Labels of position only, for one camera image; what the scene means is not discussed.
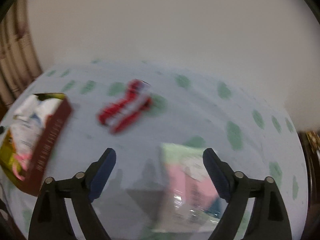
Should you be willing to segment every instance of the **wall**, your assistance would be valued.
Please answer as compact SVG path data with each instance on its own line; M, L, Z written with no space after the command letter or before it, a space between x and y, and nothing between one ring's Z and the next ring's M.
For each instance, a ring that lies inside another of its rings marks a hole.
M147 60L224 76L320 127L320 26L303 0L28 0L44 69Z

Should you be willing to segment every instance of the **silver screw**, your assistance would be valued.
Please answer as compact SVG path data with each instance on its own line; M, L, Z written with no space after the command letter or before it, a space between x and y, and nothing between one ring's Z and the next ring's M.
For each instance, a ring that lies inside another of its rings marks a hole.
M49 184L49 183L51 183L53 181L53 178L52 177L47 177L45 180L44 180L44 182L46 183L46 184Z
M237 178L239 178L239 179L242 179L243 176L244 176L244 174L243 174L241 171L236 171L236 172L235 172L235 176L236 176Z
M81 178L83 178L84 177L84 172L78 172L77 174L76 174L76 178L77 179L81 179Z
M269 183L274 183L275 180L272 177L267 177L267 182Z

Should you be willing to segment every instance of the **brown curtain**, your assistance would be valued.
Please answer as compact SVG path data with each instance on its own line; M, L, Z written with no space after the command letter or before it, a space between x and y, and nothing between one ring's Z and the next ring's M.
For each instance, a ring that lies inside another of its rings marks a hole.
M27 0L16 0L0 23L0 98L5 107L41 73L29 32Z

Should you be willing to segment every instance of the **white wall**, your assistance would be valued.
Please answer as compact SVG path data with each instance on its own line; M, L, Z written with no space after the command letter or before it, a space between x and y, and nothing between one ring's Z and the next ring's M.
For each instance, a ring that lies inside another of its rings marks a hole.
M157 61L222 75L320 127L320 26L303 0L29 0L40 63Z

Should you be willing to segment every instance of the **tablecloth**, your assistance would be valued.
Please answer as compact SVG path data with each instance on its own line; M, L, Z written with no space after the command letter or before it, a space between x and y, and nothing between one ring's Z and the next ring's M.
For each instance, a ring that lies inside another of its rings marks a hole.
M133 78L151 85L154 105L121 134L99 125L97 112L124 95ZM8 128L14 109L32 93L63 92L74 110L50 157L45 176L67 179L85 171L107 147L117 162L93 207L113 239L208 239L208 233L153 233L163 191L168 185L161 165L162 143L212 147L233 170L249 178L274 177L289 215L293 239L300 239L307 206L307 170L302 148L283 109L274 109L214 75L148 62L92 61L55 65L33 82L10 108L1 125ZM36 198L18 190L1 171L10 212L23 234ZM78 239L84 239L71 201L67 208ZM243 219L250 217L252 201Z

